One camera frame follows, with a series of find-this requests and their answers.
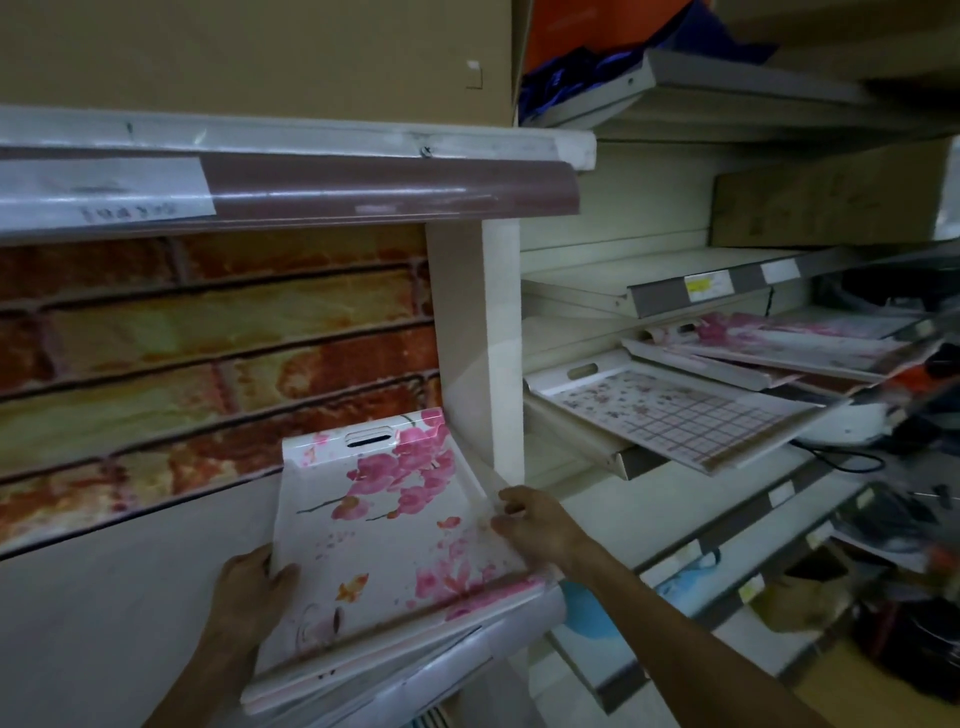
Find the person's right hand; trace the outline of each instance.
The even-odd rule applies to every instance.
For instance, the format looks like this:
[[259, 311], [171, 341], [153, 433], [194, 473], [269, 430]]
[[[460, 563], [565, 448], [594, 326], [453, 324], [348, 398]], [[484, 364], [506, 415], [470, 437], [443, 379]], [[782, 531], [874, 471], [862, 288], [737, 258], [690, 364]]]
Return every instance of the person's right hand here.
[[570, 518], [556, 498], [520, 485], [500, 491], [508, 516], [496, 516], [493, 530], [503, 536], [528, 561], [556, 564], [571, 579], [579, 564], [596, 546], [584, 529]]

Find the cable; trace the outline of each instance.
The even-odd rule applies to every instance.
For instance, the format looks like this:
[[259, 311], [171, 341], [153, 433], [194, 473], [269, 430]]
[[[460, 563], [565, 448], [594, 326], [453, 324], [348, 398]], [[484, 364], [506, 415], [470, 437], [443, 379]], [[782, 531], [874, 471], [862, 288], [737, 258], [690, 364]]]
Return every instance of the cable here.
[[[811, 455], [817, 458], [817, 460], [820, 460], [823, 463], [827, 463], [834, 470], [839, 471], [840, 473], [866, 475], [867, 473], [879, 473], [880, 471], [882, 471], [884, 468], [887, 467], [887, 461], [884, 460], [882, 457], [878, 457], [877, 455], [868, 455], [864, 452], [857, 452], [856, 450], [843, 449], [843, 448], [811, 448], [810, 446], [802, 445], [797, 440], [791, 440], [790, 445], [792, 445], [794, 448], [805, 449], [807, 452], [809, 452]], [[869, 468], [864, 468], [862, 470], [857, 470], [855, 468], [845, 468], [844, 466], [838, 465], [834, 463], [832, 460], [830, 460], [829, 458], [825, 457], [825, 455], [828, 455], [828, 454], [865, 457], [868, 460], [873, 460], [874, 462], [876, 462], [876, 465], [873, 465]]]

